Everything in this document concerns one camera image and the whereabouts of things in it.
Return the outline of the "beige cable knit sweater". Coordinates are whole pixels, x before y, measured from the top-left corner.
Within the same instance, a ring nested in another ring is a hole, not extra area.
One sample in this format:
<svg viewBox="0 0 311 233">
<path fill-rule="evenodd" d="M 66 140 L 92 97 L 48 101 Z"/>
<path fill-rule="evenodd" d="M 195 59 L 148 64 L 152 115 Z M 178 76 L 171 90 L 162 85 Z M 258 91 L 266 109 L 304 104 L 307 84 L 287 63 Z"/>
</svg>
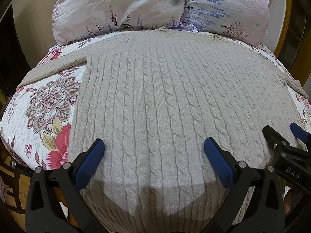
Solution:
<svg viewBox="0 0 311 233">
<path fill-rule="evenodd" d="M 86 64 L 69 158 L 101 138 L 105 157 L 82 196 L 109 232 L 199 232 L 228 194 L 204 141 L 252 167 L 271 154 L 262 129 L 291 144 L 299 81 L 256 50 L 178 30 L 127 31 L 33 68 L 23 85 Z"/>
</svg>

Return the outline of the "wooden bedside furniture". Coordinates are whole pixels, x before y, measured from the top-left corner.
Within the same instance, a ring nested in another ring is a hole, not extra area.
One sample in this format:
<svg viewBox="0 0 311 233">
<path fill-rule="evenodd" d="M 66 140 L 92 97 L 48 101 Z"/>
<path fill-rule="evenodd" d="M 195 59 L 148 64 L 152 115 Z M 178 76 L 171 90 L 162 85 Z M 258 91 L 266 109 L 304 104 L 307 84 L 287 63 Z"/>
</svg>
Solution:
<svg viewBox="0 0 311 233">
<path fill-rule="evenodd" d="M 26 232 L 25 210 L 30 178 L 10 166 L 13 159 L 1 148 L 1 232 Z"/>
</svg>

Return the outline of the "white floral quilted bedspread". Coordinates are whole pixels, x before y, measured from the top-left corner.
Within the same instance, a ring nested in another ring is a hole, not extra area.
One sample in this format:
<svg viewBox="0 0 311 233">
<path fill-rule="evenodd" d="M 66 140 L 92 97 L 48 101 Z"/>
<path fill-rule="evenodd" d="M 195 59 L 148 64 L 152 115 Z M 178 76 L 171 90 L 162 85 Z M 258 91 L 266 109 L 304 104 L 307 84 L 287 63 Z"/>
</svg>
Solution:
<svg viewBox="0 0 311 233">
<path fill-rule="evenodd" d="M 80 54 L 93 47 L 97 42 L 108 42 L 112 37 L 124 35 L 115 32 L 89 38 L 67 46 L 52 47 L 35 68 L 46 69 L 48 62 L 74 53 Z M 207 35 L 218 42 L 232 42 L 237 47 L 248 48 L 251 54 L 270 60 L 281 72 L 294 79 L 280 60 L 263 44 L 253 47 L 241 41 L 211 33 L 192 33 Z M 42 166 L 55 169 L 68 161 L 69 133 L 79 95 L 85 65 L 77 68 L 65 68 L 19 87 L 8 103 L 1 118 L 1 139 L 13 158 L 21 165 L 31 169 Z M 288 88 L 297 106 L 303 129 L 310 132 L 310 103 L 306 93 L 299 94 Z"/>
</svg>

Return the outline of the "lavender floral right pillow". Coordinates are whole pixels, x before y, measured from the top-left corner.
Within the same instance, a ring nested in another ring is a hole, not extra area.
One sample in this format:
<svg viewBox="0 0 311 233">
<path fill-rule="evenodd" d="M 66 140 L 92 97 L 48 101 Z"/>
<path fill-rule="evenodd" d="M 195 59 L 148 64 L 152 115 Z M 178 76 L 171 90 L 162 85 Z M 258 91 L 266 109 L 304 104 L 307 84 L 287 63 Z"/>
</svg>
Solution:
<svg viewBox="0 0 311 233">
<path fill-rule="evenodd" d="M 275 0 L 184 0 L 181 22 L 257 45 L 268 34 L 269 9 Z"/>
</svg>

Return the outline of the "pink floral left pillow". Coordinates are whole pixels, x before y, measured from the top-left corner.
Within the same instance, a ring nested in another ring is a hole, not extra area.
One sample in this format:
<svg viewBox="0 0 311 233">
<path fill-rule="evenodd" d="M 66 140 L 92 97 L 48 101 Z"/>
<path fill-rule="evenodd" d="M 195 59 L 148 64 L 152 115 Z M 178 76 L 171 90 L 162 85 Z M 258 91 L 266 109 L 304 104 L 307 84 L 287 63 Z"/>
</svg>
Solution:
<svg viewBox="0 0 311 233">
<path fill-rule="evenodd" d="M 184 0 L 54 0 L 52 32 L 64 46 L 124 27 L 177 27 Z"/>
</svg>

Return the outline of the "wooden headboard frame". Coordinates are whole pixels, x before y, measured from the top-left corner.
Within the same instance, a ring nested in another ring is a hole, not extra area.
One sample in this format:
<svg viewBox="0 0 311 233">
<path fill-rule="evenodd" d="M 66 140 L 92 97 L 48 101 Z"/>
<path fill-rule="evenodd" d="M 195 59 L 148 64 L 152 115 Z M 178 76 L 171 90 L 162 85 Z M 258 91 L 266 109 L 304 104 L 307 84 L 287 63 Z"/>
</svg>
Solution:
<svg viewBox="0 0 311 233">
<path fill-rule="evenodd" d="M 310 83 L 310 10 L 303 0 L 273 1 L 263 43 L 302 86 Z"/>
</svg>

